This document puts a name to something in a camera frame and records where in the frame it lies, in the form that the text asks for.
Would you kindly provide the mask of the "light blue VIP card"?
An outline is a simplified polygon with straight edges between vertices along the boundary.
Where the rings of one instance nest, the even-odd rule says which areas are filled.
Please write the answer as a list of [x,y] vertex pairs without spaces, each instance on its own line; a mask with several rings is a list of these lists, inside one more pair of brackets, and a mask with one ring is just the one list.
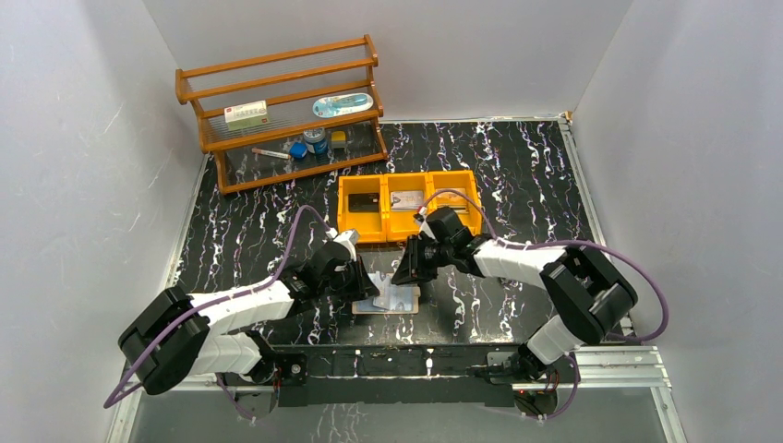
[[379,289],[380,295],[372,300],[372,305],[383,310],[405,310],[411,304],[409,288],[384,281]]

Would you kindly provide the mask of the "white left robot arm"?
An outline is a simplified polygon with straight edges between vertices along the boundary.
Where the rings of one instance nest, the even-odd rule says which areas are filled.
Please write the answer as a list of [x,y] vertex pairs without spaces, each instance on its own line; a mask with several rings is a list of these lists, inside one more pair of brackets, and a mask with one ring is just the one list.
[[274,351],[253,326],[315,309],[322,298],[342,303],[379,294],[356,251],[360,234],[336,234],[305,261],[286,265],[276,278],[218,293],[159,293],[120,334],[118,347],[150,395],[186,377],[236,374],[254,384],[299,384],[307,360]]

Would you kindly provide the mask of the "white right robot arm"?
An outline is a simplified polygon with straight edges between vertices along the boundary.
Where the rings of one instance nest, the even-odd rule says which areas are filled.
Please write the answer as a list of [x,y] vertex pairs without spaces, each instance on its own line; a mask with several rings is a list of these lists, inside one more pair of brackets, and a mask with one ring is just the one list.
[[491,233],[473,234],[450,208],[416,219],[420,229],[407,238],[392,284],[433,281],[440,268],[453,266],[476,277],[535,286],[555,307],[555,316],[514,353],[469,369],[474,377],[491,383],[545,381],[561,358],[601,343],[638,302],[633,287],[595,247],[533,247]]

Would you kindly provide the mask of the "silver credit card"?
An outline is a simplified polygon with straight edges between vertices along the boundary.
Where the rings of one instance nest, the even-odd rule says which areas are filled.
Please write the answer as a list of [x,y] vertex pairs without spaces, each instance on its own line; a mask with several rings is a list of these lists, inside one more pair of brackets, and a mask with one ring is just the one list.
[[392,191],[390,193],[391,211],[417,211],[424,205],[425,193],[422,190]]

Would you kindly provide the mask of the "black credit card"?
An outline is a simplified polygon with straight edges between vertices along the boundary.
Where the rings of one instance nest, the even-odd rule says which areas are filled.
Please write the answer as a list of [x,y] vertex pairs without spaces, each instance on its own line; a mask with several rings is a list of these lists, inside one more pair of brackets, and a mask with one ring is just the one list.
[[352,213],[379,212],[379,193],[354,193],[348,195],[348,211]]

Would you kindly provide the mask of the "gold credit card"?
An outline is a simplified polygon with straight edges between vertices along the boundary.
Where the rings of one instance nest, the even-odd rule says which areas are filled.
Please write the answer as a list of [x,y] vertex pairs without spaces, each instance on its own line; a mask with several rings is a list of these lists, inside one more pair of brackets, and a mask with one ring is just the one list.
[[470,204],[468,203],[463,187],[447,187],[437,189],[438,193],[434,197],[438,208],[450,208],[458,214],[468,213]]

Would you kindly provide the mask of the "yellow three-compartment plastic bin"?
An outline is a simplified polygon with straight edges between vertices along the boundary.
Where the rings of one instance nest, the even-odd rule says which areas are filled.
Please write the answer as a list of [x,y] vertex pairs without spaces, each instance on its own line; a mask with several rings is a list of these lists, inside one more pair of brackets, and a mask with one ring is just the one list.
[[415,215],[449,207],[471,233],[481,232],[476,179],[469,170],[343,176],[338,185],[338,230],[354,230],[360,244],[397,243],[418,232]]

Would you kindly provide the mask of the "yellow small box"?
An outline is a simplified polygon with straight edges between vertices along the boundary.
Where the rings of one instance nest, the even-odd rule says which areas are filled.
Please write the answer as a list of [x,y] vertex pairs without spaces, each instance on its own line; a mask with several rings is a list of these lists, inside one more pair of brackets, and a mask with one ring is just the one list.
[[332,150],[343,150],[347,146],[347,135],[344,131],[331,132],[330,147]]

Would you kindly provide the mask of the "blue small container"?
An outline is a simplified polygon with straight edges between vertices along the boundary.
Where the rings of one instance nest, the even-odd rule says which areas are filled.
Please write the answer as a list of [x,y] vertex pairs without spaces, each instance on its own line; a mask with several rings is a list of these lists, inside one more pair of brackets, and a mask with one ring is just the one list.
[[302,160],[308,155],[307,145],[302,142],[294,142],[290,145],[288,153],[295,160]]

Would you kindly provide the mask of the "white tube stick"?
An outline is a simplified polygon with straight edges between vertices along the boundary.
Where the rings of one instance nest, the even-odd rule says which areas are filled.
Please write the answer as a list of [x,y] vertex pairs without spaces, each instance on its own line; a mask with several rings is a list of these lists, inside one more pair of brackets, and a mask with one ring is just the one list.
[[286,152],[281,151],[273,151],[273,150],[265,150],[261,148],[252,148],[251,151],[257,155],[262,155],[266,157],[271,157],[275,159],[281,159],[281,160],[290,160],[291,156]]

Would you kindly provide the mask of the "oval blue blister pack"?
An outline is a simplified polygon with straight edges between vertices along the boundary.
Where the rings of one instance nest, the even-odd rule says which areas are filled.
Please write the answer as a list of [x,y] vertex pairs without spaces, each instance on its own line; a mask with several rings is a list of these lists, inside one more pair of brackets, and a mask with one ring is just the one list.
[[361,113],[371,109],[373,105],[374,99],[371,95],[356,92],[319,98],[313,103],[312,112],[319,118],[329,119]]

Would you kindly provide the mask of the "wooden shelf rack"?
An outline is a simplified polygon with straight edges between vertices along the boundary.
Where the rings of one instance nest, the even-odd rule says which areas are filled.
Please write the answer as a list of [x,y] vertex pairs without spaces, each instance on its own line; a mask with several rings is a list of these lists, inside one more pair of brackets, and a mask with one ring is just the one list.
[[[175,96],[190,105],[197,119],[199,148],[211,155],[216,182],[223,195],[325,174],[352,166],[385,161],[389,152],[380,130],[384,108],[374,70],[379,54],[364,35],[277,54],[251,57],[175,72]],[[313,103],[322,97],[365,92],[374,99],[371,109],[329,119],[315,116]],[[223,109],[265,101],[269,122],[231,131]],[[357,134],[343,150],[308,153],[302,160],[281,160],[252,148],[288,153],[303,132],[323,127],[327,134],[343,130]]]

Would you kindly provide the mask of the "white medicine box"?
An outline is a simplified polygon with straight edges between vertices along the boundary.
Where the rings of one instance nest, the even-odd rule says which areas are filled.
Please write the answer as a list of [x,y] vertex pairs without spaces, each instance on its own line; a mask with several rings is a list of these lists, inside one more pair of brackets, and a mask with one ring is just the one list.
[[265,101],[232,105],[223,109],[224,122],[231,131],[261,126],[269,122]]

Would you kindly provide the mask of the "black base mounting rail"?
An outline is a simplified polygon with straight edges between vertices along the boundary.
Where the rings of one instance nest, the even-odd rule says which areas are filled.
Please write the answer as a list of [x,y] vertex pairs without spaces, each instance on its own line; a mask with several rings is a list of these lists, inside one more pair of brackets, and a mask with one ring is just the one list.
[[281,345],[258,376],[221,374],[238,394],[267,391],[277,407],[331,403],[477,403],[552,413],[579,381],[572,360],[535,364],[516,344]]

